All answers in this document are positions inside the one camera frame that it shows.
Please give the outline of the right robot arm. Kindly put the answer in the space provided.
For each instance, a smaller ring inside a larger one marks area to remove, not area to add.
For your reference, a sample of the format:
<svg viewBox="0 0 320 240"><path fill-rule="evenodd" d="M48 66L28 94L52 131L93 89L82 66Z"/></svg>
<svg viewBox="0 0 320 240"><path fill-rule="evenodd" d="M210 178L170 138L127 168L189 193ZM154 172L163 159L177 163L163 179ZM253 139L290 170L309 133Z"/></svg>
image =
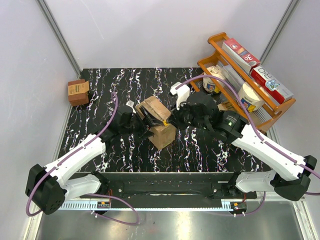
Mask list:
<svg viewBox="0 0 320 240"><path fill-rule="evenodd" d="M169 123L183 130L202 129L222 142L243 149L271 167L263 172L235 173L222 188L224 195L239 198L248 192L275 192L279 196L298 201L308 191L311 171L317 159L311 155L295 154L261 134L247 119L228 110L219 111L213 98L203 92L171 91L176 96Z"/></svg>

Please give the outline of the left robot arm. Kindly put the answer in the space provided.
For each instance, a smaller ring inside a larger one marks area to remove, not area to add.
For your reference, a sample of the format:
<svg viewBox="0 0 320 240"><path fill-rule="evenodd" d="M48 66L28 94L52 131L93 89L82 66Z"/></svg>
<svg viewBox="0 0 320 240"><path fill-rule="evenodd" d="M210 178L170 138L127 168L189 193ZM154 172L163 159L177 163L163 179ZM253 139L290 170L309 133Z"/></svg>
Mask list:
<svg viewBox="0 0 320 240"><path fill-rule="evenodd" d="M80 178L72 178L75 172L101 155L112 145L116 137L136 134L142 140L153 136L152 127L163 122L152 116L143 106L136 113L130 106L116 107L106 125L89 134L77 147L64 156L47 164L34 165L28 174L25 194L27 203L35 203L41 212L50 215L57 211L65 201L94 194L106 197L109 180L98 171Z"/></svg>

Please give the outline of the brown cardboard express box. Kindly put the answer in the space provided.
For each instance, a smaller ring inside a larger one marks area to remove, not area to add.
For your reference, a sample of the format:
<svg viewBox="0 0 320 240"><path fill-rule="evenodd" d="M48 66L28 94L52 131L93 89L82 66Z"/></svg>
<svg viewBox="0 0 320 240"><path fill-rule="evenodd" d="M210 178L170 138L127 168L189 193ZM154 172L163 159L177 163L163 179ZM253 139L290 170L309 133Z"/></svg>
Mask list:
<svg viewBox="0 0 320 240"><path fill-rule="evenodd" d="M158 150L167 147L176 139L176 128L167 122L171 112L157 97L146 98L135 106L135 110L149 127L147 133L151 135L148 139Z"/></svg>

